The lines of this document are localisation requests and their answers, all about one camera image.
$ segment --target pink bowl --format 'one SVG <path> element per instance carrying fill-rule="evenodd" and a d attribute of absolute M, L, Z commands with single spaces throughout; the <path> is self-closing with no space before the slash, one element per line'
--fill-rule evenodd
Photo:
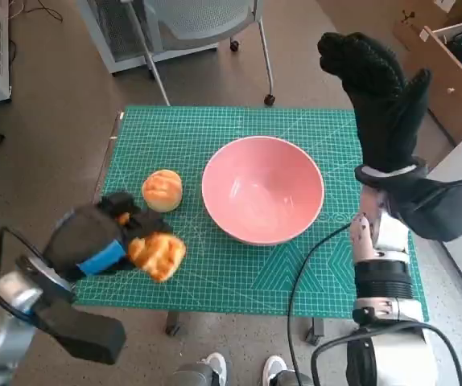
<path fill-rule="evenodd" d="M 299 147 L 273 137 L 230 142 L 202 176 L 209 215 L 247 244 L 289 241 L 315 221 L 324 201 L 319 168 Z"/>

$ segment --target cardboard box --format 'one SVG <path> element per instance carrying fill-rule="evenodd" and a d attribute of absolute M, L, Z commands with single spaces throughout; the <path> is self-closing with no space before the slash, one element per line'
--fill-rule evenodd
<path fill-rule="evenodd" d="M 462 63 L 443 41 L 462 32 L 462 23 L 432 31 L 424 27 L 419 45 L 404 62 L 408 77 L 420 68 L 431 70 L 429 109 L 456 143 L 462 142 Z"/>
<path fill-rule="evenodd" d="M 394 35 L 411 51 L 424 26 L 432 30 L 462 23 L 462 0 L 399 0 Z"/>

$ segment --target green cutting mat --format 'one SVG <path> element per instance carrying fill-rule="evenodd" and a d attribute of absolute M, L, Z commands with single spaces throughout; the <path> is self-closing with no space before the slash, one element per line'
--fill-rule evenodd
<path fill-rule="evenodd" d="M 316 161 L 324 177 L 324 207 L 295 240 L 275 247 L 243 245 L 223 233 L 204 209 L 201 179 L 206 162 L 223 145 L 250 135 L 286 139 Z M 295 276 L 318 240 L 350 221 L 361 186 L 353 168 L 361 163 L 354 114 L 327 109 L 130 107 L 123 118 L 103 194 L 127 190 L 145 205 L 140 189 L 158 169 L 177 171 L 183 202 L 166 216 L 188 246 L 179 271 L 155 284 L 140 270 L 90 277 L 78 283 L 78 303 L 239 314 L 286 314 Z M 304 274 L 297 315 L 350 318 L 355 299 L 349 233 L 324 244 Z M 414 290 L 427 318 L 415 251 Z"/>

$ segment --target bun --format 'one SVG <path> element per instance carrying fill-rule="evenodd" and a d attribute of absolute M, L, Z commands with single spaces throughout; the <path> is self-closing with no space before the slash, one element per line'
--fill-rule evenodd
<path fill-rule="evenodd" d="M 132 240 L 128 252 L 134 265 L 161 282 L 177 271 L 186 254 L 186 246 L 169 233 L 153 233 L 144 239 Z"/>
<path fill-rule="evenodd" d="M 147 206 L 160 213 L 173 211 L 183 198 L 181 178 L 172 170 L 158 170 L 142 185 L 142 195 Z"/>

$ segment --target white shoe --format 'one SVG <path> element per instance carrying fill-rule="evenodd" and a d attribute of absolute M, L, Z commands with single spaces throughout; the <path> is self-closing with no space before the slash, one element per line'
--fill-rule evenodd
<path fill-rule="evenodd" d="M 283 358 L 277 355 L 272 355 L 266 360 L 265 366 L 263 366 L 262 386 L 269 386 L 270 380 L 272 380 L 279 372 L 287 369 L 287 364 Z"/>
<path fill-rule="evenodd" d="M 220 386 L 225 386 L 225 381 L 228 377 L 228 367 L 225 364 L 225 359 L 222 354 L 213 352 L 208 355 L 206 359 L 202 359 L 201 362 L 206 363 L 213 371 L 218 374 Z"/>

